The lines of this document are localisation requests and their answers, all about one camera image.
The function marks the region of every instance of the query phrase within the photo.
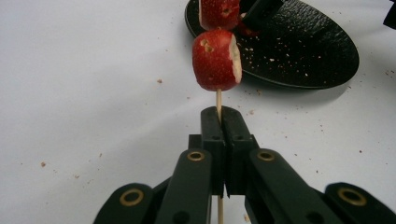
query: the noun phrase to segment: round black plate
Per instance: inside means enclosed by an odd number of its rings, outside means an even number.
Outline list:
[[[196,37],[205,30],[198,0],[186,6],[185,20]],[[359,67],[359,54],[332,19],[298,0],[289,0],[256,37],[234,32],[244,75],[299,89],[327,89],[346,83]]]

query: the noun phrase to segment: white table surface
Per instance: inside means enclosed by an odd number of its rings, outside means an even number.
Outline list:
[[[356,76],[323,91],[244,78],[223,104],[311,187],[344,181],[396,211],[392,2],[305,2],[353,39]],[[187,3],[0,1],[0,223],[92,223],[115,189],[173,173],[215,103],[192,72]],[[225,200],[225,223],[245,213]]]

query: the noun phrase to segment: wooden skewer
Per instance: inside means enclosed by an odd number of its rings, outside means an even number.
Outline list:
[[[216,90],[216,109],[218,110],[218,117],[221,125],[221,89]],[[218,223],[224,223],[223,199],[221,195],[218,196]]]

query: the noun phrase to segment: textured black plate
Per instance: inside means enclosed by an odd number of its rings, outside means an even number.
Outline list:
[[[196,37],[205,30],[198,0],[186,6],[185,20]],[[327,89],[346,83],[359,67],[359,54],[332,19],[297,0],[289,0],[256,37],[235,33],[244,75],[299,89]]]

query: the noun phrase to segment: black plate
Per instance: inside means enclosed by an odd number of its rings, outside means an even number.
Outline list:
[[[205,30],[198,0],[186,6],[185,20],[196,37]],[[298,89],[327,89],[349,81],[359,54],[347,33],[332,19],[297,0],[289,0],[256,37],[234,32],[244,75]]]

